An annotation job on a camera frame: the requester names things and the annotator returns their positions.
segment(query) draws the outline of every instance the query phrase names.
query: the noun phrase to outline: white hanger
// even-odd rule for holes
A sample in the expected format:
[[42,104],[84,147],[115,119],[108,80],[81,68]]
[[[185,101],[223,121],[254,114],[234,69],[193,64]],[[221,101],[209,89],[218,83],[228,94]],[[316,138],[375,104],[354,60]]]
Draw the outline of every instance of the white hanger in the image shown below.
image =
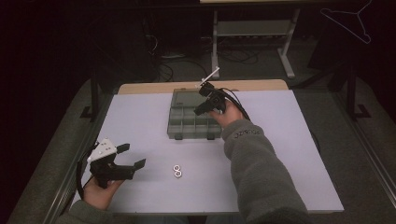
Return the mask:
[[[361,41],[363,41],[365,44],[369,44],[371,42],[371,37],[369,35],[367,35],[366,33],[366,29],[364,28],[364,24],[361,21],[361,12],[367,8],[373,0],[370,0],[369,3],[367,3],[361,10],[359,10],[358,12],[345,12],[345,11],[336,11],[336,10],[330,10],[328,8],[323,8],[320,13],[323,14],[325,17],[329,18],[330,20],[334,21],[335,23],[339,24],[340,26],[344,27],[346,30],[348,30],[350,33],[352,33],[354,36],[356,36],[358,39],[360,39]],[[336,21],[334,18],[332,18],[330,15],[327,15],[326,12],[328,13],[343,13],[343,14],[349,14],[349,15],[356,15],[358,17],[359,23],[361,24],[361,28],[363,29],[363,34],[364,37],[360,37],[359,35],[356,35],[355,33],[353,33],[350,29],[348,29],[347,27],[345,27],[344,24],[342,24],[339,21]]]

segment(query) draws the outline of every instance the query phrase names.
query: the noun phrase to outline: white tabletop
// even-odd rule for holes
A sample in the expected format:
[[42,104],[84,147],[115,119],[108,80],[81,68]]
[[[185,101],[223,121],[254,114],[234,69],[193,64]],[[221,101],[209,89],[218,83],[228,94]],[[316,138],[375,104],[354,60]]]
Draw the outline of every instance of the white tabletop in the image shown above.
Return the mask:
[[[239,91],[236,95],[253,123],[264,129],[308,211],[343,211],[293,92]],[[98,140],[108,137],[115,146],[131,144],[130,150],[117,156],[117,165],[147,161],[133,180],[120,187],[109,210],[169,215],[238,212],[223,140],[169,139],[171,100],[172,93],[114,96]],[[181,178],[174,176],[175,165],[181,166]],[[82,182],[90,175],[88,166]]]

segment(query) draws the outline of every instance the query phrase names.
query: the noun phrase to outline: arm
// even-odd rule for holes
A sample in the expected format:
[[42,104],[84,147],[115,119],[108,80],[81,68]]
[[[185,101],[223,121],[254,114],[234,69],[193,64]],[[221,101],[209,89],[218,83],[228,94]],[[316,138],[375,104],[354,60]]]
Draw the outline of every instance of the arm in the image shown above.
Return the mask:
[[247,223],[310,223],[290,174],[276,157],[262,128],[243,119],[227,102],[225,114],[210,112],[224,128],[224,152],[238,193],[238,207]]
[[84,188],[84,201],[73,204],[69,213],[60,216],[57,224],[105,224],[112,223],[113,214],[107,211],[113,195],[123,183],[123,180],[107,183],[108,187],[102,189],[97,185],[97,180],[92,178]]

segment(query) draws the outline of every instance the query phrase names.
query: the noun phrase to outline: hand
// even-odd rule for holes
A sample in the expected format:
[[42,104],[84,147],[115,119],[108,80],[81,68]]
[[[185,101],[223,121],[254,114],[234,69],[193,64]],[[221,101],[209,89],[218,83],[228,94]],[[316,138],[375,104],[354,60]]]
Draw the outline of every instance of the hand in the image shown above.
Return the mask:
[[93,177],[84,188],[84,201],[100,210],[107,210],[113,199],[113,195],[124,180],[108,181],[107,188],[102,189],[98,186],[98,181]]
[[222,128],[227,127],[233,121],[244,118],[238,107],[236,107],[236,105],[234,105],[231,101],[226,100],[225,106],[226,109],[224,114],[219,114],[215,111],[209,112],[209,115],[215,119]]

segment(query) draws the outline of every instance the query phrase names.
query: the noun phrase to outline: gray sleeve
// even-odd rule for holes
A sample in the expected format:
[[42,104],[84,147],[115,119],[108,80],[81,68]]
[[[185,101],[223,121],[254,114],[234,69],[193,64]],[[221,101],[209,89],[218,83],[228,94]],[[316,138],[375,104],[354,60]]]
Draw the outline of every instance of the gray sleeve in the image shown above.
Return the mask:
[[272,219],[274,214],[291,214],[306,220],[298,223],[309,223],[304,202],[262,128],[240,119],[224,129],[222,138],[231,160],[239,211],[247,223]]
[[75,202],[69,213],[56,220],[56,224],[105,224],[112,222],[113,214],[111,212],[94,208],[84,201]]

